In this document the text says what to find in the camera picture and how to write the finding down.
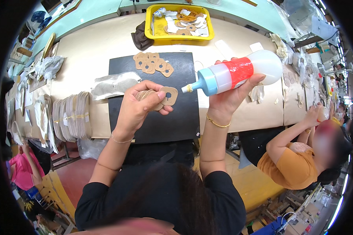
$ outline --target thin bracelet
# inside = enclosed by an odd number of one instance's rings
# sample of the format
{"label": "thin bracelet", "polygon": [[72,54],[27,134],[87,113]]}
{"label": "thin bracelet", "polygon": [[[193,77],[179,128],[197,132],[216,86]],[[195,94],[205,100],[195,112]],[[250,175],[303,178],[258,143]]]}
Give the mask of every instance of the thin bracelet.
{"label": "thin bracelet", "polygon": [[117,140],[114,138],[114,135],[113,135],[113,134],[114,134],[114,133],[112,132],[112,133],[111,133],[111,137],[112,137],[113,140],[114,140],[116,143],[118,143],[118,144],[128,143],[128,142],[132,141],[133,138],[135,137],[135,136],[133,136],[132,139],[130,139],[130,140],[128,140],[128,141],[120,142],[120,141],[117,141]]}
{"label": "thin bracelet", "polygon": [[229,124],[227,124],[227,125],[225,125],[225,126],[221,126],[221,125],[215,123],[215,121],[212,120],[210,117],[208,117],[208,113],[206,113],[206,116],[207,116],[207,119],[208,119],[211,123],[213,123],[214,125],[216,125],[216,126],[218,126],[218,127],[221,127],[221,128],[226,128],[226,127],[230,126],[230,124],[231,124],[231,122],[229,122]]}

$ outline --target orange shirt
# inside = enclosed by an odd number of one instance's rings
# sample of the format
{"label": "orange shirt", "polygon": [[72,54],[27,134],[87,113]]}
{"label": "orange shirt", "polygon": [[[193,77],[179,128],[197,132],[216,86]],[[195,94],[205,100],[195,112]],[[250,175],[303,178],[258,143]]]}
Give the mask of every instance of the orange shirt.
{"label": "orange shirt", "polygon": [[318,172],[312,158],[314,154],[312,148],[303,153],[294,153],[289,149],[291,144],[287,144],[277,164],[266,152],[260,158],[257,167],[271,177],[276,184],[287,189],[300,190],[316,182]]}

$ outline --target right hand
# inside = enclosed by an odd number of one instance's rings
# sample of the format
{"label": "right hand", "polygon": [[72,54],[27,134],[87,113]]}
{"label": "right hand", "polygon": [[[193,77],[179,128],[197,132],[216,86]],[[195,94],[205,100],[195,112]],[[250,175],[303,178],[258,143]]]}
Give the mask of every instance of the right hand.
{"label": "right hand", "polygon": [[315,127],[319,125],[318,116],[319,112],[323,108],[323,104],[318,102],[318,105],[310,106],[309,110],[306,113],[305,118],[303,119],[308,128]]}
{"label": "right hand", "polygon": [[23,145],[18,145],[18,153],[19,154],[29,154],[29,145],[27,144],[26,140],[22,140]]}

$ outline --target stack of adhesive pads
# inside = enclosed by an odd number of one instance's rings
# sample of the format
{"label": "stack of adhesive pads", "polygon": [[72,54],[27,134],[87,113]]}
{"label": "stack of adhesive pads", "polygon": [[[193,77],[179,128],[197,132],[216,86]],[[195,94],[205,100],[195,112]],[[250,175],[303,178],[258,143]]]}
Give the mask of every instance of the stack of adhesive pads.
{"label": "stack of adhesive pads", "polygon": [[90,139],[89,92],[80,92],[53,103],[54,129],[57,138],[75,142]]}

